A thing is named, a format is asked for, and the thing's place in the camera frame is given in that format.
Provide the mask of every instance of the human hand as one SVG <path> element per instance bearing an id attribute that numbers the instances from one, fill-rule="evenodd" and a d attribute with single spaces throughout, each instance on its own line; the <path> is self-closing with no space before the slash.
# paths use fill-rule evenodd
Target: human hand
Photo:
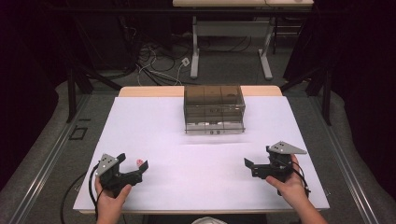
<path id="1" fill-rule="evenodd" d="M 132 186 L 126 185 L 121 190 L 119 196 L 114 198 L 113 193 L 110 190 L 103 189 L 99 178 L 96 178 L 95 189 L 96 193 L 98 194 L 98 219 L 96 223 L 117 223 L 121 215 L 122 205 L 125 203 L 126 197 L 128 197 L 129 193 L 131 192 Z"/>
<path id="2" fill-rule="evenodd" d="M 297 158 L 291 155 L 293 161 L 293 169 L 300 171 L 298 166 Z M 299 215 L 302 223 L 304 224 L 327 224 L 328 222 L 318 212 L 314 205 L 309 202 L 308 197 L 305 194 L 304 185 L 302 179 L 296 174 L 292 173 L 285 181 L 285 183 L 275 179 L 272 176 L 267 176 L 265 180 L 282 194 L 285 201 L 290 204 L 291 207 Z"/>
<path id="3" fill-rule="evenodd" d="M 291 160 L 293 161 L 293 169 L 299 171 L 300 168 L 297 165 L 298 161 L 296 156 L 291 154 Z M 305 194 L 302 179 L 296 173 L 293 172 L 291 175 L 289 175 L 285 183 L 270 175 L 267 176 L 265 180 L 270 185 L 278 189 L 285 201 L 294 209 L 296 209 L 298 206 L 302 206 L 304 203 L 309 203 Z"/>

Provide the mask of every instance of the white desk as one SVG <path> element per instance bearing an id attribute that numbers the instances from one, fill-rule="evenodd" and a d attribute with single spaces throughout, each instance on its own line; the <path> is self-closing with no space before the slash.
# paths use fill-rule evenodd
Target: white desk
<path id="1" fill-rule="evenodd" d="M 244 158 L 268 163 L 265 146 L 279 140 L 306 150 L 286 97 L 268 87 L 242 87 L 246 131 L 227 135 L 187 135 L 184 132 L 183 87 L 153 88 L 161 97 L 147 94 L 151 88 L 121 90 L 94 151 L 89 173 L 103 153 L 117 157 L 123 173 L 137 169 L 135 161 L 148 160 L 143 182 L 133 187 L 123 211 L 134 214 L 218 214 L 290 211 L 290 206 L 265 180 L 252 177 Z M 317 209 L 329 204 L 312 161 L 297 155 L 312 190 Z M 74 209 L 94 210 L 84 179 Z"/>
<path id="2" fill-rule="evenodd" d="M 173 0 L 174 7 L 310 7 L 313 0 Z M 268 21 L 198 21 L 192 18 L 191 78 L 198 77 L 198 36 L 252 36 L 263 37 L 259 49 L 265 79 L 273 78 L 267 60 L 267 50 L 274 30 L 274 19 Z"/>

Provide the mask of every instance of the white paper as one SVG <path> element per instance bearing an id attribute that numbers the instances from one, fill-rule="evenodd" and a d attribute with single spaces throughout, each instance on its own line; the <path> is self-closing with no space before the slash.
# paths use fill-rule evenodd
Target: white paper
<path id="1" fill-rule="evenodd" d="M 125 153 L 122 173 L 148 160 L 143 182 L 133 187 L 124 211 L 216 213 L 290 210 L 265 180 L 252 177 L 244 158 L 268 164 L 266 146 L 284 141 L 307 150 L 286 97 L 246 96 L 245 132 L 185 134 L 183 97 L 118 97 L 93 154 L 74 209 L 94 209 L 88 178 L 103 153 Z M 297 155 L 317 209 L 329 208 L 308 154 Z"/>

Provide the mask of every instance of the desk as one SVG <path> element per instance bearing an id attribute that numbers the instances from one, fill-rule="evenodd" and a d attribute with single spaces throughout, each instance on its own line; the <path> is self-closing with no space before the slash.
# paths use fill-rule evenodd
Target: desk
<path id="1" fill-rule="evenodd" d="M 288 100 L 278 87 L 243 86 L 246 131 L 240 134 L 187 135 L 183 87 L 128 87 L 120 91 L 92 156 L 125 153 L 123 173 L 148 160 L 143 182 L 133 187 L 123 209 L 133 214 L 225 214 L 291 211 L 264 180 L 252 177 L 244 158 L 268 163 L 265 146 L 279 140 L 306 150 Z M 298 155 L 311 202 L 327 209 L 318 175 L 309 157 Z M 87 175 L 74 209 L 92 213 Z"/>
<path id="2" fill-rule="evenodd" d="M 174 7 L 310 7 L 313 0 L 173 0 Z M 198 78 L 198 36 L 264 37 L 259 56 L 267 80 L 273 78 L 267 60 L 267 50 L 274 30 L 274 18 L 268 21 L 198 21 L 192 18 L 191 78 Z"/>

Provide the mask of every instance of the black curtain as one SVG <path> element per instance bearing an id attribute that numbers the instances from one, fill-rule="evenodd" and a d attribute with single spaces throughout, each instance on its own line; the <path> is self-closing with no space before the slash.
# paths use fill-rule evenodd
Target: black curtain
<path id="1" fill-rule="evenodd" d="M 284 78 L 293 81 L 318 66 L 332 71 L 332 90 L 345 101 L 356 149 L 378 183 L 396 198 L 395 3 L 315 1 L 313 10 L 326 9 L 349 13 L 309 18 Z"/>
<path id="2" fill-rule="evenodd" d="M 0 188 L 8 182 L 50 120 L 55 87 L 66 80 L 56 39 L 36 1 L 0 3 Z"/>

